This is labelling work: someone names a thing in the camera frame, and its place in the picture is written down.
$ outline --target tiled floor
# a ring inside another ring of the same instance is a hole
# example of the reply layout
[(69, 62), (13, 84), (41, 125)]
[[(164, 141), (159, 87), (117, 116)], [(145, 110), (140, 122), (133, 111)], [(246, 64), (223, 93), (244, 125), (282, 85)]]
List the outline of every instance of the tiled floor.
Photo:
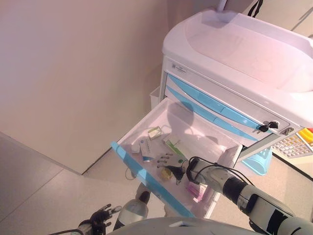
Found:
[[(48, 234), (76, 228), (107, 203), (124, 205), (134, 198), (139, 185), (137, 179), (125, 178), (127, 168), (112, 151), (80, 176), (8, 140), (0, 138), (0, 143), (0, 234)], [(311, 181), (275, 158), (265, 177), (250, 178), (298, 216), (310, 219)], [(163, 204), (156, 197), (152, 196), (148, 206), (149, 217), (164, 216)], [(249, 228), (247, 217), (222, 196), (212, 219)]]

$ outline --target yellow container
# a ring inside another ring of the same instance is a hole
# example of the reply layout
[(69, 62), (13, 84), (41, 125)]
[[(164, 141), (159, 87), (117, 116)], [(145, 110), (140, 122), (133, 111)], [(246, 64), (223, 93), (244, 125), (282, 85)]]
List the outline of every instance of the yellow container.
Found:
[(299, 131), (298, 134), (307, 142), (313, 143), (313, 133), (309, 131), (307, 128)]

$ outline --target blue drawer handle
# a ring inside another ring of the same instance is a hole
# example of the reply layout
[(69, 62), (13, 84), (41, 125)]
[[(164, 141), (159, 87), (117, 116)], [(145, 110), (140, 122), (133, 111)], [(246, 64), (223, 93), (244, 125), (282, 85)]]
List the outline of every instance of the blue drawer handle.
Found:
[(231, 133), (234, 133), (238, 136), (242, 136), (246, 139), (252, 140), (252, 141), (258, 141), (256, 138), (246, 134), (245, 132), (239, 130), (238, 128), (232, 126), (228, 122), (218, 118), (214, 114), (210, 113), (209, 111), (206, 111), (204, 108), (200, 107), (199, 105), (195, 104), (194, 102), (190, 101), (183, 95), (179, 94), (178, 92), (174, 91), (172, 88), (169, 86), (166, 86), (167, 89), (181, 102), (183, 105), (188, 108), (189, 110), (199, 114), (206, 120), (216, 124), (217, 126), (223, 128), (224, 130), (227, 130)]
[(111, 143), (112, 149), (119, 155), (129, 169), (141, 180), (141, 182), (155, 195), (161, 195), (171, 207), (181, 216), (195, 217), (180, 201), (167, 191), (153, 176), (147, 172), (136, 160), (134, 160), (118, 143)]
[(207, 94), (197, 90), (196, 88), (188, 85), (187, 83), (179, 80), (178, 78), (168, 74), (171, 80), (184, 92), (186, 92), (190, 97), (207, 107), (208, 109), (223, 115), (237, 123), (251, 127), (253, 129), (258, 129), (260, 126), (258, 123), (252, 121), (251, 119), (245, 117), (244, 115), (238, 113), (237, 111), (227, 107), (226, 105), (220, 103), (214, 98), (208, 96)]

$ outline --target blue bin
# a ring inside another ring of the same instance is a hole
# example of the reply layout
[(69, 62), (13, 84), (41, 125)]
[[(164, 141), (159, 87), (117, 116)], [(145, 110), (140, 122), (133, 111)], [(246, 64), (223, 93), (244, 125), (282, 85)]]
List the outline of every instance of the blue bin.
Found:
[(270, 160), (272, 159), (272, 149), (267, 148), (254, 154), (241, 162), (258, 175), (265, 175), (268, 171)]

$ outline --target open drawer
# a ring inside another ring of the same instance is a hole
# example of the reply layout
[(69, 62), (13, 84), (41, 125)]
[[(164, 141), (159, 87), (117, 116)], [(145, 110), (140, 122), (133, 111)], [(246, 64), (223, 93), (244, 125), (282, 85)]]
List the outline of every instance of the open drawer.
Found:
[[(136, 141), (148, 138), (148, 130), (157, 126), (161, 128), (162, 134), (151, 140), (154, 159), (144, 162), (141, 153), (132, 153), (131, 146)], [(199, 156), (228, 167), (235, 165), (242, 145), (227, 136), (222, 128), (169, 98), (159, 103), (118, 143), (112, 143), (114, 151), (138, 179), (175, 212), (186, 217), (209, 218), (219, 197), (218, 193), (207, 187), (202, 200), (196, 202), (194, 195), (187, 190), (189, 181), (186, 175), (178, 185), (175, 177), (168, 180), (161, 177), (162, 167), (157, 167), (157, 160), (166, 153), (172, 153), (163, 142), (169, 134), (174, 134), (188, 149), (184, 152), (187, 159)]]

